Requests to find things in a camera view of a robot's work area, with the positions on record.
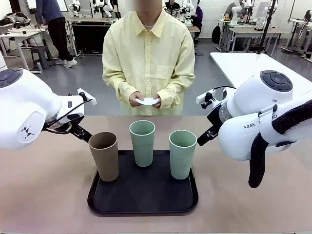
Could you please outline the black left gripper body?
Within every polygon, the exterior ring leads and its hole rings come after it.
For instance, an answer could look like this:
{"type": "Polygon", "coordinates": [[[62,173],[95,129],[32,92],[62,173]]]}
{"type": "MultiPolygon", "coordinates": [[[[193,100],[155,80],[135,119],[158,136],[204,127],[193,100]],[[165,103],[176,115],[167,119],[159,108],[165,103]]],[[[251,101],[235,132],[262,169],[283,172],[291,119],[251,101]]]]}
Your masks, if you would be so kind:
{"type": "Polygon", "coordinates": [[[79,126],[79,123],[75,121],[71,121],[71,129],[69,133],[73,134],[74,136],[80,136],[82,134],[81,127],[79,126]]]}

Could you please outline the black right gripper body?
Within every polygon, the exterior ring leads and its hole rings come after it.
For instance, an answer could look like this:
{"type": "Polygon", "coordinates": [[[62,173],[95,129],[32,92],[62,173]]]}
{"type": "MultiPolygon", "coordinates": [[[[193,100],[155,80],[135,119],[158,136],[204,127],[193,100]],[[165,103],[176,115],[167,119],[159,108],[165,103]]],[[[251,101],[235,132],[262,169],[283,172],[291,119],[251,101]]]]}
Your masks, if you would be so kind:
{"type": "Polygon", "coordinates": [[[207,119],[209,122],[214,126],[214,127],[221,127],[222,126],[222,121],[219,117],[219,109],[221,105],[215,106],[211,112],[207,115],[207,119]]]}

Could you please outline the person's right hand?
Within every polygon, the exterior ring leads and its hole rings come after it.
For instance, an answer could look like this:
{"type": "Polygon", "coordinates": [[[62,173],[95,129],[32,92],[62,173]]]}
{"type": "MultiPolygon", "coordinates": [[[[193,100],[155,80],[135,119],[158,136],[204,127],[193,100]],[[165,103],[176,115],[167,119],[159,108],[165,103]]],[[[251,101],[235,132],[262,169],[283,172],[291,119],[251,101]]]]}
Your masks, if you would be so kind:
{"type": "Polygon", "coordinates": [[[129,96],[129,103],[132,107],[137,107],[141,105],[141,103],[138,102],[137,100],[144,101],[144,97],[141,95],[139,91],[133,92],[129,96]]]}

